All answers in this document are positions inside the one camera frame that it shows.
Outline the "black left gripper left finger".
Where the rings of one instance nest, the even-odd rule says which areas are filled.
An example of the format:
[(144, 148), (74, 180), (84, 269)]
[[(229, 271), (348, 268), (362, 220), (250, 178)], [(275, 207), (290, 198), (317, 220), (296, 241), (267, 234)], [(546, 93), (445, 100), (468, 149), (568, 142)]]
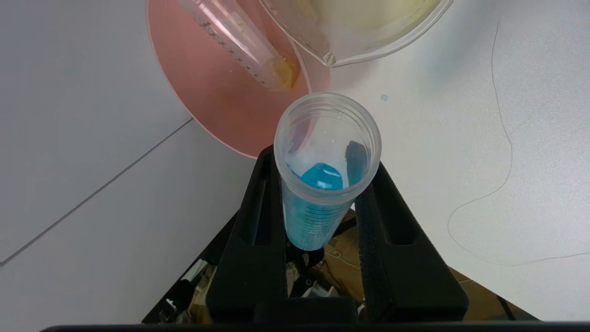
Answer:
[(251, 323), (260, 304), (287, 296), (282, 194), (269, 146), (256, 160), (205, 302), (213, 323)]

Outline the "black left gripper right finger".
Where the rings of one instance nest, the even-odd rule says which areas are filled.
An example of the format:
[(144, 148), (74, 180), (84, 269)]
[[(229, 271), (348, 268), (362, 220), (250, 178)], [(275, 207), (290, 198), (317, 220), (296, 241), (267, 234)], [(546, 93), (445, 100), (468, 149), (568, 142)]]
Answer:
[(355, 208), (368, 320), (463, 320), (466, 293), (383, 165), (356, 198)]

